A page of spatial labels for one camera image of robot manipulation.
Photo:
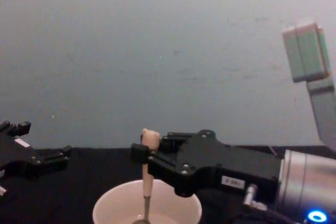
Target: black tablecloth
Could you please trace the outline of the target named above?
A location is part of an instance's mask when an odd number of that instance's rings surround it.
[[[250,148],[269,151],[267,147]],[[277,147],[276,151],[281,156],[285,149]],[[288,149],[336,158],[322,146]],[[66,170],[35,181],[9,178],[2,182],[8,194],[0,198],[0,224],[92,224],[92,210],[102,194],[140,178],[141,166],[131,162],[130,149],[74,148]],[[197,196],[203,208],[201,224],[227,223],[240,212],[240,197],[214,190],[200,191]]]

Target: liquid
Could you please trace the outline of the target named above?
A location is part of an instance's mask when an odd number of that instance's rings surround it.
[[[136,220],[142,219],[143,216],[135,216],[131,218],[127,218],[126,220],[123,220],[122,222],[118,224],[133,224]],[[168,218],[167,216],[164,215],[149,215],[149,221],[151,224],[178,224],[176,221],[172,220],[171,218]]]

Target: white bowl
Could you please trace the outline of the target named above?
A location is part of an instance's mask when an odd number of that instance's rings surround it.
[[[117,186],[103,196],[93,209],[94,224],[132,224],[143,217],[142,180]],[[202,207],[196,195],[179,197],[174,188],[155,179],[151,197],[151,224],[197,224]]]

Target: spoon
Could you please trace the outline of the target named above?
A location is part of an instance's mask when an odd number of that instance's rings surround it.
[[[151,151],[156,151],[160,144],[160,134],[147,129],[142,130],[142,144],[149,147]],[[136,220],[133,224],[151,224],[148,219],[149,206],[153,188],[153,175],[148,173],[148,164],[142,165],[142,180],[143,180],[143,198],[144,198],[144,217],[141,220]]]

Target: bowl rim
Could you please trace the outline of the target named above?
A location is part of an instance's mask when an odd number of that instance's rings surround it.
[[[95,206],[93,208],[93,211],[92,211],[92,218],[93,218],[93,222],[95,224],[98,224],[98,220],[97,220],[97,217],[96,217],[96,212],[97,212],[97,208],[98,208],[98,205],[107,197],[108,194],[110,194],[111,192],[115,191],[115,190],[118,190],[120,187],[124,187],[126,185],[129,185],[129,184],[136,184],[136,183],[139,183],[139,182],[142,182],[142,179],[137,179],[137,180],[132,180],[132,181],[129,181],[129,182],[126,182],[126,183],[123,183],[123,184],[120,184],[120,185],[117,185],[113,188],[111,188],[110,190],[108,190],[107,192],[105,192],[98,200],[97,202],[95,203]],[[160,180],[160,179],[154,179],[154,183],[165,183],[164,181]],[[201,205],[201,202],[199,200],[199,198],[193,194],[191,196],[191,198],[193,198],[197,204],[197,208],[198,208],[198,221],[200,221],[201,219],[201,216],[202,216],[202,205]]]

